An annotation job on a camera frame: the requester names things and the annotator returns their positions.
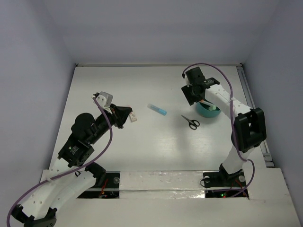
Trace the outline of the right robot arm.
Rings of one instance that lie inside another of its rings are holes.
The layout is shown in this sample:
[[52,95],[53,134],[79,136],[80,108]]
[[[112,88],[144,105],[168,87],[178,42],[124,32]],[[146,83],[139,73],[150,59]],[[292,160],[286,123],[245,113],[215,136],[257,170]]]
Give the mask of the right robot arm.
[[186,67],[182,78],[186,80],[186,85],[181,90],[189,105],[206,100],[231,121],[232,148],[218,172],[213,172],[206,183],[207,187],[230,185],[240,175],[250,153],[267,138],[264,112],[234,98],[233,90],[226,91],[217,79],[207,79],[198,64]]

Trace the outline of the green highlighter marker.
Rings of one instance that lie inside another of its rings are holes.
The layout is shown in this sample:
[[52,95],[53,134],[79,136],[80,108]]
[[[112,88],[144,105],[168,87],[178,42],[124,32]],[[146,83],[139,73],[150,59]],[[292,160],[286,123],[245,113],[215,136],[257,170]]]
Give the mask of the green highlighter marker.
[[216,111],[217,110],[217,107],[216,106],[210,106],[209,107],[209,111]]

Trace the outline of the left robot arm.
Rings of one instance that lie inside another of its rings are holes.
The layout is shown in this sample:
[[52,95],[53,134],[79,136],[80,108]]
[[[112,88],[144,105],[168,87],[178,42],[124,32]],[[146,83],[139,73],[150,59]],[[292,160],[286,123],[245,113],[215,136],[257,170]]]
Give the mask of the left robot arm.
[[6,225],[14,218],[25,227],[53,227],[59,211],[88,188],[101,186],[106,170],[96,163],[104,151],[88,161],[93,145],[110,133],[107,150],[113,139],[113,127],[123,128],[132,109],[111,104],[109,111],[101,109],[97,118],[90,113],[79,114],[71,134],[50,167],[45,179],[25,192],[10,208]]

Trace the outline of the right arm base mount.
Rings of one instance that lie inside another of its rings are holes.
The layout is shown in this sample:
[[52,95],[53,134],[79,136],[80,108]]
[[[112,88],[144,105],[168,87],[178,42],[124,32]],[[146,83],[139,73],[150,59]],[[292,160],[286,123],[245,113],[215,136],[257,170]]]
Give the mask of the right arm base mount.
[[249,197],[242,169],[229,175],[220,165],[217,172],[203,172],[203,178],[199,183],[205,188],[206,198]]

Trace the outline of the orange highlighter marker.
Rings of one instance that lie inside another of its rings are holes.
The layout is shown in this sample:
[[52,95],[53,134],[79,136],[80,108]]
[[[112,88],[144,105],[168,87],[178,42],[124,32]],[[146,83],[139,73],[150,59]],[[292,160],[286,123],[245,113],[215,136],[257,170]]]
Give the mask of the orange highlighter marker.
[[207,102],[207,101],[205,101],[205,100],[200,101],[200,103],[205,104],[205,105],[208,105],[208,106],[213,106],[212,103]]

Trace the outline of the black handled scissors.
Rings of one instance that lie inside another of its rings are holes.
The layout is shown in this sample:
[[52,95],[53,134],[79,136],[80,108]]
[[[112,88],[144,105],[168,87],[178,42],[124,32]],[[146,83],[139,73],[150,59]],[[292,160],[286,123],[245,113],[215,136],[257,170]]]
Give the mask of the black handled scissors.
[[188,125],[192,130],[196,130],[200,126],[199,121],[194,120],[194,119],[191,120],[183,115],[182,115],[182,117],[188,122]]

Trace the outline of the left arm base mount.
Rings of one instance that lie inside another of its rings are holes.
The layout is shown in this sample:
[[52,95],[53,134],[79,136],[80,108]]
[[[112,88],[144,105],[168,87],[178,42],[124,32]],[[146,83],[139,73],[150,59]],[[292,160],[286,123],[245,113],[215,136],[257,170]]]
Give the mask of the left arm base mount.
[[107,172],[97,163],[92,163],[84,169],[93,174],[95,184],[80,194],[78,199],[118,199],[120,197],[120,172]]

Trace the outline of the blue highlighter marker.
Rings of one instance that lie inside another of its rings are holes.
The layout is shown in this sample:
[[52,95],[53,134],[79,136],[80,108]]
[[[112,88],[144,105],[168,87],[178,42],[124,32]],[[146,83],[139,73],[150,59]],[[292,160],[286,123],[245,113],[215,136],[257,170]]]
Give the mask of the blue highlighter marker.
[[159,108],[155,105],[148,104],[147,107],[150,108],[151,110],[163,115],[163,116],[165,116],[167,114],[167,111],[165,111],[165,110],[163,110],[163,109],[161,109],[161,108]]

